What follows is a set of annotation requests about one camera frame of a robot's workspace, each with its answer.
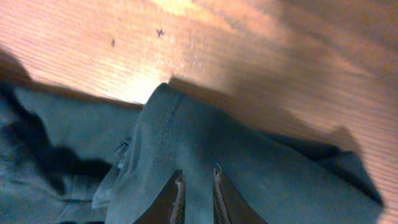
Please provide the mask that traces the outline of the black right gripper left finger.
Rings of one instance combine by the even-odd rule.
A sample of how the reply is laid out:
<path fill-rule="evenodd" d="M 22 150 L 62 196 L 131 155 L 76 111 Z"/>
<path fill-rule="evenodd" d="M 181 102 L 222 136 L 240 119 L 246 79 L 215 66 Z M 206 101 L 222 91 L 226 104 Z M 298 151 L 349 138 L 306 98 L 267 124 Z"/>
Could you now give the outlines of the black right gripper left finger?
<path fill-rule="evenodd" d="M 152 205 L 134 224 L 184 224 L 186 181 L 183 170 L 175 170 Z"/>

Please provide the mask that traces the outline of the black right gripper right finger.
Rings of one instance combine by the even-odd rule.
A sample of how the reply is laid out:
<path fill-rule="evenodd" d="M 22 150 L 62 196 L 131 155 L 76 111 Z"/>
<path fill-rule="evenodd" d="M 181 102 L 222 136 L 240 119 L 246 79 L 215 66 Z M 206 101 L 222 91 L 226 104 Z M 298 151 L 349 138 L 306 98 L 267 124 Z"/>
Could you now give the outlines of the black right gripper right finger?
<path fill-rule="evenodd" d="M 267 224 L 239 193 L 232 181 L 216 164 L 213 170 L 214 224 Z"/>

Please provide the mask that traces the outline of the black polo shirt with logo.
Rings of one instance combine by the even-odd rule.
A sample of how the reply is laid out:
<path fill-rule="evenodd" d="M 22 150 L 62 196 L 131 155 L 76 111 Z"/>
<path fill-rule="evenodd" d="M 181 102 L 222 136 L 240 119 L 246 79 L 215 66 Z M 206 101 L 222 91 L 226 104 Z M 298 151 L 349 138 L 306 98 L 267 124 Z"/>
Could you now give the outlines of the black polo shirt with logo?
<path fill-rule="evenodd" d="M 375 223 L 360 158 L 264 133 L 167 84 L 143 108 L 1 85 L 1 222 L 134 223 L 175 170 L 185 223 L 213 222 L 219 164 L 267 223 Z"/>

